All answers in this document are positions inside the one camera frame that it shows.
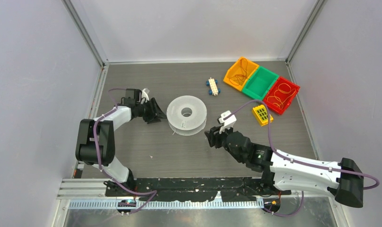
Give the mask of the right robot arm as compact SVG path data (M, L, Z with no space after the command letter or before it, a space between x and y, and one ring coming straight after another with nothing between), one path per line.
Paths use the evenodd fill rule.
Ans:
M251 142L232 128L220 132L212 127L204 132L210 147L224 148L237 162L261 173L260 187L266 194L275 191L304 191L333 196L345 206L362 208L364 178L354 160L319 161L293 156L269 146Z

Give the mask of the clear plastic cable spool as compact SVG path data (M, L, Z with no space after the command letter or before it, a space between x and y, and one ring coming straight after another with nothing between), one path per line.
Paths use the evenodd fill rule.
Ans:
M167 107L166 116L174 134L192 136L201 132L207 121L207 108L195 96L180 96Z

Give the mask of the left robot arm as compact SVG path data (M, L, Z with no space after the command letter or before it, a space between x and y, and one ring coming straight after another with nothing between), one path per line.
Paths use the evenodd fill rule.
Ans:
M108 113L94 119L81 120L78 129L75 151L77 161L107 174L117 183L118 191L125 196L135 192L136 184L132 171L115 156L114 132L137 117L147 124L167 118L154 98L123 97Z

